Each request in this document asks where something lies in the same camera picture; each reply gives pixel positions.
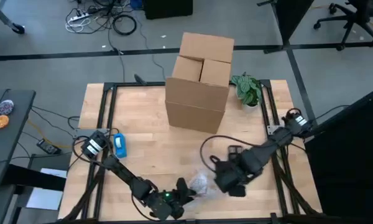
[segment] sticker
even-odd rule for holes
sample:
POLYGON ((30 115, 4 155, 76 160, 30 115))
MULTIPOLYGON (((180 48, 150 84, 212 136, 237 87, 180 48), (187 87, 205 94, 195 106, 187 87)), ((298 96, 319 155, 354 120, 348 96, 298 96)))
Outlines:
POLYGON ((306 120, 303 119, 302 121, 298 122, 300 126, 303 126, 304 124, 306 124, 306 120))
POLYGON ((94 140, 90 140, 89 143, 90 143, 92 146, 94 146, 94 148, 96 148, 96 149, 98 150, 98 152, 102 150, 101 146, 99 146, 99 145, 97 144, 97 142, 95 142, 94 140))
POLYGON ((96 156, 98 154, 98 151, 93 146, 87 146, 87 149, 96 156))
POLYGON ((120 138, 116 138, 115 143, 116 143, 117 147, 122 147, 122 143, 120 142, 120 138))
POLYGON ((302 117, 302 116, 299 116, 298 118, 296 118, 296 121, 297 121, 297 122, 300 122, 302 119, 303 119, 303 117, 302 117))

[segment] power strip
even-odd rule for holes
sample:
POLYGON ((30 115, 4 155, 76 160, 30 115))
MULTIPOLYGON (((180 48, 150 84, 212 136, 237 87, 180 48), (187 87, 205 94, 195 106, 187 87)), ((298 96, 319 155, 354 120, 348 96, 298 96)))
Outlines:
POLYGON ((80 19, 84 19, 90 16, 92 16, 92 14, 89 14, 88 12, 84 12, 81 14, 81 16, 75 16, 75 17, 70 18, 69 22, 75 22, 75 21, 78 21, 80 19))

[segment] potted plant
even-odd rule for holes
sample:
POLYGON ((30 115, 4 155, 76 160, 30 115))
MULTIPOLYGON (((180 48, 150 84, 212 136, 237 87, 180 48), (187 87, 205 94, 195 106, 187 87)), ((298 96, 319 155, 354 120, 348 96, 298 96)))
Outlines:
POLYGON ((260 82, 244 72, 242 75, 233 75, 231 82, 236 85, 237 98, 242 100, 242 108, 251 113, 261 103, 262 95, 260 82))

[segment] office chair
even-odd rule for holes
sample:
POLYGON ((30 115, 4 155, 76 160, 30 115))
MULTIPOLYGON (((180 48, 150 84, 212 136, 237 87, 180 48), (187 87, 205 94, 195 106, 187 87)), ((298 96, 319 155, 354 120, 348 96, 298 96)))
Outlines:
POLYGON ((360 25, 366 32, 370 34, 370 36, 373 37, 373 30, 369 27, 368 22, 370 22, 370 18, 373 17, 373 0, 348 0, 349 2, 346 2, 346 4, 353 5, 357 10, 356 12, 352 12, 349 9, 346 9, 343 6, 340 6, 339 4, 330 4, 329 6, 329 12, 330 14, 336 13, 337 9, 340 9, 343 13, 345 13, 345 16, 335 16, 335 17, 329 17, 324 19, 319 19, 316 24, 313 26, 314 29, 319 29, 321 27, 320 22, 324 21, 347 21, 347 24, 344 26, 344 29, 347 29, 343 41, 339 45, 337 45, 336 49, 338 51, 344 50, 345 43, 347 41, 347 38, 349 36, 349 33, 351 32, 352 26, 354 23, 360 25))

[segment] white paper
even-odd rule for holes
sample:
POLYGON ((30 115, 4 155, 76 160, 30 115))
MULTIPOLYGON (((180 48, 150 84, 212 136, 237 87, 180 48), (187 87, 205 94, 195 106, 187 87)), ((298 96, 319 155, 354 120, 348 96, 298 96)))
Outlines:
MULTIPOLYGON (((42 168, 40 172, 44 174, 56 175, 63 178, 67 177, 67 172, 65 170, 42 168)), ((58 210, 62 198, 62 193, 63 192, 57 190, 46 190, 34 187, 26 207, 58 210)))

